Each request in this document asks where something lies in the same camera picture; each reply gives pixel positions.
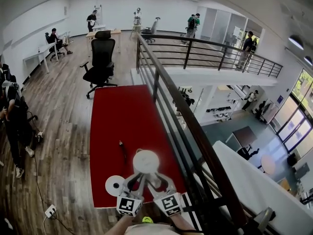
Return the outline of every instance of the office chair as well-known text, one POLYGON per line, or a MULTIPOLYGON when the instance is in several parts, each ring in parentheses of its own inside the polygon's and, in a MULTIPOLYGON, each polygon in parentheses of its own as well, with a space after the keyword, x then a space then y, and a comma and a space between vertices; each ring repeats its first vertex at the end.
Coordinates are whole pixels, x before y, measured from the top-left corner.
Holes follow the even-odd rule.
MULTIPOLYGON (((48 39, 49 39, 49 33, 48 33, 48 32, 45 33, 45 39, 46 39, 47 41, 48 41, 48 39)), ((54 51, 54 47, 50 48, 50 49, 49 49, 49 52, 50 52, 50 53, 54 53, 54 52, 55 52, 55 51, 54 51)), ((64 52, 60 52, 60 48, 58 48, 58 47, 57 47, 57 54, 58 54, 58 55, 63 54, 63 56, 65 55, 64 52)), ((56 55, 56 54, 53 54, 53 55, 51 56, 50 61, 55 57, 55 55, 56 55)))
MULTIPOLYGON (((146 29, 142 30, 141 34, 144 34, 144 35, 155 35, 156 32, 157 32, 157 22, 158 22, 159 19, 161 19, 161 18, 157 17, 156 21, 154 21, 152 27, 151 28, 147 27, 146 29)), ((151 37, 143 37, 143 38, 144 38, 144 40, 147 43, 153 43, 153 42, 156 41, 154 38, 151 38, 151 37)))
POLYGON ((98 31, 95 34, 95 39, 91 42, 92 47, 92 68, 87 69, 85 62, 80 67, 85 67, 86 74, 83 79, 90 82, 92 88, 86 95, 90 98, 89 94, 92 93, 96 88, 104 86, 117 86, 117 84, 110 84, 109 77, 113 76, 114 63, 112 62, 112 53, 115 46, 115 40, 111 39, 111 32, 109 30, 98 31))

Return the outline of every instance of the seated man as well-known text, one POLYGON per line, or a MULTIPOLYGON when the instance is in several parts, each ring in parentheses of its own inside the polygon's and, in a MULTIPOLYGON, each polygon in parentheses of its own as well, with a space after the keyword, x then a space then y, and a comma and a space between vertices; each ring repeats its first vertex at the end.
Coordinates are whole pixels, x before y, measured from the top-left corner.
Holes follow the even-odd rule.
POLYGON ((34 151, 30 148, 33 130, 27 121, 27 111, 14 87, 0 87, 0 119, 4 120, 6 135, 10 142, 11 154, 16 167, 16 177, 21 178, 24 170, 21 165, 18 140, 30 157, 34 151))
POLYGON ((49 44, 52 44, 54 42, 57 42, 56 44, 56 48, 57 49, 61 49, 62 47, 64 47, 64 49, 67 51, 67 54, 70 55, 70 54, 73 54, 73 52, 71 52, 68 48, 67 48, 67 45, 66 44, 63 44, 63 40, 59 39, 56 35, 56 32, 57 32, 57 29, 56 28, 53 28, 52 29, 52 33, 50 35, 50 37, 48 38, 48 43, 49 44))

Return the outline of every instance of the chair headrest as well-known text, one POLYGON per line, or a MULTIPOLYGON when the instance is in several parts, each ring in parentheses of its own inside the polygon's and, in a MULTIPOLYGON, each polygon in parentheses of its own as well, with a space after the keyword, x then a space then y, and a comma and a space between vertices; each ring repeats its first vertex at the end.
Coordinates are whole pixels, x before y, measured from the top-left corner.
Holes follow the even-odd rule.
POLYGON ((108 39, 111 38, 111 31, 110 30, 101 30, 98 31, 95 36, 96 39, 100 39, 100 40, 104 40, 104 39, 108 39))

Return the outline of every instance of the red table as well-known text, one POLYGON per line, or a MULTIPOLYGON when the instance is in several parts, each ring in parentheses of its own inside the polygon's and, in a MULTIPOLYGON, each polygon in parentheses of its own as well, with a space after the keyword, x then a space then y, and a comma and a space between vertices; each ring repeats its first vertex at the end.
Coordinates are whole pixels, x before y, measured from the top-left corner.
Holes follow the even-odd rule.
MULTIPOLYGON (((90 131, 90 174, 93 203, 96 208, 116 207, 116 197, 105 189, 113 175, 127 178, 134 173, 133 157, 137 149, 154 151, 159 172, 173 179, 177 191, 186 192, 173 149, 162 120, 146 85, 96 89, 90 131), (126 151, 119 146, 122 141, 126 151)), ((153 200, 145 189, 145 202, 153 200)))

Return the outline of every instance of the white round object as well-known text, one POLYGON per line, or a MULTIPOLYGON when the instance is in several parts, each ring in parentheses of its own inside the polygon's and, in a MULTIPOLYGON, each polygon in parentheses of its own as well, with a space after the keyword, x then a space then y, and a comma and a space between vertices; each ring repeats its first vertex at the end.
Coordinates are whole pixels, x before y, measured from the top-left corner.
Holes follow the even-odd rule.
POLYGON ((149 150, 139 151, 133 159, 133 166, 141 173, 155 173, 160 165, 160 160, 156 153, 149 150))
POLYGON ((109 177, 106 181, 106 190, 108 194, 118 197, 123 188, 124 180, 123 177, 117 175, 109 177))

